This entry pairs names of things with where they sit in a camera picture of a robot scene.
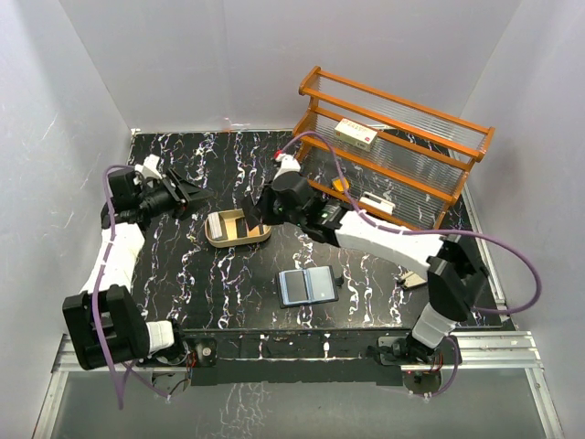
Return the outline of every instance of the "black marble table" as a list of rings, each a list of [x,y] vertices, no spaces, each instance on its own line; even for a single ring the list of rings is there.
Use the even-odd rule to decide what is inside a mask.
[[[139,134],[129,163],[149,154],[162,166],[216,193],[191,220],[154,221],[133,279],[133,297],[147,320],[176,318],[186,330],[410,328],[428,301],[426,287],[404,292],[396,285],[405,269],[362,252],[311,241],[292,225],[276,226],[264,243],[216,249],[204,220],[238,208],[245,194],[260,194],[275,173],[274,152],[290,132]],[[444,228],[470,229],[460,200]],[[333,265],[346,279],[339,301],[280,309],[274,275],[282,270]],[[484,293],[478,306],[495,307]],[[498,316],[470,316],[467,327],[500,327]]]

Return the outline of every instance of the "white box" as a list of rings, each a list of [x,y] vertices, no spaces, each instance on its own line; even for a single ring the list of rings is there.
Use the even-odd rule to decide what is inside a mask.
[[[339,140],[368,152],[372,149],[377,135],[376,130],[347,119],[342,119],[335,127],[335,136]]]

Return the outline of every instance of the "tan tray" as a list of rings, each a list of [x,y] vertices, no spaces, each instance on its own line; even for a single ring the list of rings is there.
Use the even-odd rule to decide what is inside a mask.
[[[244,244],[253,244],[256,242],[263,242],[270,238],[272,228],[271,226],[264,226],[262,228],[264,230],[263,233],[260,233],[260,226],[248,230],[248,236],[245,238],[238,238],[238,232],[236,230],[236,220],[240,218],[244,218],[244,212],[242,209],[234,209],[234,210],[223,210],[218,212],[219,220],[223,221],[224,225],[226,226],[226,233],[228,238],[222,241],[213,240],[209,234],[209,223],[207,218],[205,219],[205,236],[209,243],[214,247],[224,248],[224,247],[233,247],[235,245],[244,245]]]

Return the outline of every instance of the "purple cable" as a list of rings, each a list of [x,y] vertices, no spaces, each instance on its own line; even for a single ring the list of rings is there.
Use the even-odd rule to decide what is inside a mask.
[[[130,365],[123,363],[124,367],[126,368],[126,371],[124,372],[122,381],[118,380],[116,376],[116,368],[113,363],[112,353],[110,352],[110,348],[108,347],[108,341],[106,340],[106,336],[103,332],[103,326],[101,324],[101,313],[98,303],[98,294],[100,292],[100,283],[101,279],[103,278],[106,262],[110,257],[110,252],[112,251],[112,243],[116,237],[116,220],[114,216],[112,196],[110,194],[110,185],[108,184],[108,175],[111,173],[111,171],[117,169],[133,169],[133,167],[123,165],[108,166],[101,177],[103,191],[106,196],[106,205],[108,206],[108,215],[110,217],[110,229],[112,232],[110,234],[110,242],[108,242],[106,251],[103,254],[103,260],[101,261],[100,270],[98,271],[98,276],[96,277],[95,285],[93,287],[93,293],[91,295],[91,312],[93,316],[93,323],[95,324],[95,330],[98,333],[98,340],[100,341],[101,352],[103,352],[103,356],[106,360],[106,364],[108,365],[108,369],[110,370],[110,376],[112,378],[112,382],[116,390],[116,396],[118,398],[118,408],[121,410],[124,407],[124,388],[126,386],[126,381],[128,380],[128,377],[130,376],[131,373],[134,375],[134,377],[138,378],[138,380],[141,381],[144,385],[151,388],[159,395],[166,397],[167,399],[170,395],[163,391],[160,391],[152,384],[150,384],[147,380],[145,380],[143,377],[138,375],[138,373],[132,369],[132,367],[136,364],[135,361],[133,361]]]
[[[500,316],[507,316],[507,315],[519,313],[521,311],[525,311],[538,301],[538,299],[540,298],[540,295],[542,293],[542,280],[540,279],[540,274],[538,273],[537,267],[534,266],[534,264],[525,256],[524,253],[509,246],[505,242],[498,240],[497,238],[493,238],[491,236],[483,235],[482,233],[478,233],[476,231],[470,231],[470,230],[395,230],[395,229],[392,229],[390,227],[383,226],[383,225],[378,226],[376,224],[376,222],[374,222],[371,218],[369,218],[359,208],[359,206],[357,205],[357,202],[352,198],[351,195],[349,195],[349,190],[348,190],[348,187],[346,184],[346,178],[344,177],[344,173],[341,170],[341,165],[339,164],[339,160],[337,159],[337,154],[335,153],[335,149],[319,133],[316,133],[315,131],[305,131],[304,133],[300,133],[299,135],[295,136],[288,144],[286,144],[280,152],[284,153],[284,151],[286,151],[289,147],[291,147],[291,145],[293,145],[295,142],[297,142],[302,137],[305,137],[306,135],[311,135],[313,137],[316,137],[321,142],[323,142],[325,145],[327,145],[327,147],[329,148],[329,151],[331,152],[331,154],[333,156],[333,159],[335,162],[335,167],[337,169],[337,174],[339,175],[342,187],[344,189],[344,195],[349,200],[349,203],[351,204],[353,210],[355,210],[357,212],[357,215],[359,215],[359,218],[361,218],[363,221],[365,221],[370,226],[376,227],[380,230],[387,231],[390,233],[395,233],[395,234],[401,233],[401,234],[407,235],[407,236],[413,236],[413,235],[460,235],[460,236],[470,236],[472,238],[478,238],[480,240],[491,242],[499,247],[502,247],[505,250],[508,250],[509,252],[514,254],[518,259],[520,259],[520,261],[522,261],[526,265],[526,267],[528,267],[528,270],[530,270],[530,272],[534,276],[534,280],[535,280],[536,285],[537,285],[536,291],[535,291],[533,297],[528,302],[526,302],[525,304],[523,304],[521,306],[517,306],[514,308],[508,308],[508,309],[504,309],[504,310],[491,309],[491,308],[475,308],[476,311],[480,311],[480,312],[485,313],[485,314],[495,314],[495,315],[500,315]]]
[[[453,382],[455,381],[455,375],[457,375],[457,370],[459,369],[459,346],[457,346],[457,343],[455,343],[455,341],[451,338],[451,337],[446,337],[445,338],[449,343],[452,344],[453,346],[453,372],[451,372],[451,377],[449,377],[449,379],[447,380],[447,382],[445,383],[444,386],[442,386],[440,389],[438,389],[437,391],[435,391],[434,393],[431,394],[431,396],[439,396],[442,393],[445,393],[447,391],[447,389],[449,389],[451,387],[451,385],[453,384]]]

